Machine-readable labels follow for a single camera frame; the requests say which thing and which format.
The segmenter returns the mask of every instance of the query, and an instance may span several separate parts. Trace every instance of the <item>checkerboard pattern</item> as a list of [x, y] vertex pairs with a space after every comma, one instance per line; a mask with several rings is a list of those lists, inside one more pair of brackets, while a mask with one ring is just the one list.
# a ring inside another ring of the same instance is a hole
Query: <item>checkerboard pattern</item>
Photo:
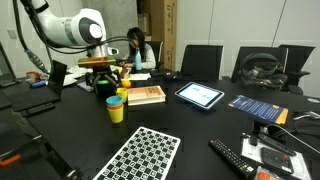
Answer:
[[102, 179], [165, 179], [180, 139], [140, 127], [96, 175]]

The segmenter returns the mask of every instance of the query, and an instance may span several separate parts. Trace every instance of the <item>blue booklet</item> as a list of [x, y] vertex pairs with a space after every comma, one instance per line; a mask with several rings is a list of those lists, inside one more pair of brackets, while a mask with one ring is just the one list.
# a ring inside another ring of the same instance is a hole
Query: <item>blue booklet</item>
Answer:
[[231, 101], [229, 106], [276, 124], [285, 124], [288, 115], [288, 109], [286, 108], [257, 101], [242, 95]]

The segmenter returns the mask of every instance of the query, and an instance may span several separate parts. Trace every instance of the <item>tablet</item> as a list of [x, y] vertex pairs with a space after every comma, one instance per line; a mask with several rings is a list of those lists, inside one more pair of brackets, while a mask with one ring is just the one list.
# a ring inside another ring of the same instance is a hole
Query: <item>tablet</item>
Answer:
[[222, 91], [194, 82], [190, 82], [183, 88], [179, 89], [175, 94], [204, 109], [210, 109], [224, 96], [224, 92]]

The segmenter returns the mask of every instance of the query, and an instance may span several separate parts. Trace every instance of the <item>woman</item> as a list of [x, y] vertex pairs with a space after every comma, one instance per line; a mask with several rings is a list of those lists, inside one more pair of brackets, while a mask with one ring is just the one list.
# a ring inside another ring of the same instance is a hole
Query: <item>woman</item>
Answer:
[[[154, 69], [156, 67], [156, 60], [153, 54], [153, 50], [149, 44], [145, 43], [145, 37], [143, 32], [137, 28], [131, 28], [129, 29], [127, 33], [128, 39], [131, 41], [129, 43], [129, 49], [130, 52], [127, 54], [124, 59], [130, 59], [134, 57], [136, 54], [136, 47], [139, 47], [140, 54], [141, 54], [141, 67], [142, 69]], [[127, 68], [127, 67], [134, 67], [135, 64], [130, 62], [130, 63], [125, 63], [121, 62], [119, 63], [120, 66]]]

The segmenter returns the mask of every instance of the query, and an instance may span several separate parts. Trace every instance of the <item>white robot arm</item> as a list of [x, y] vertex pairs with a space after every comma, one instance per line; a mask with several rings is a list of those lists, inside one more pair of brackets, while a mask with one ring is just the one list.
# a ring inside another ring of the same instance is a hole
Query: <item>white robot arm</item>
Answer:
[[106, 41], [106, 29], [99, 11], [81, 9], [74, 17], [56, 17], [45, 0], [21, 0], [21, 2], [25, 7], [30, 3], [33, 5], [50, 46], [90, 46], [88, 53], [93, 57], [119, 53], [117, 49], [102, 43]]

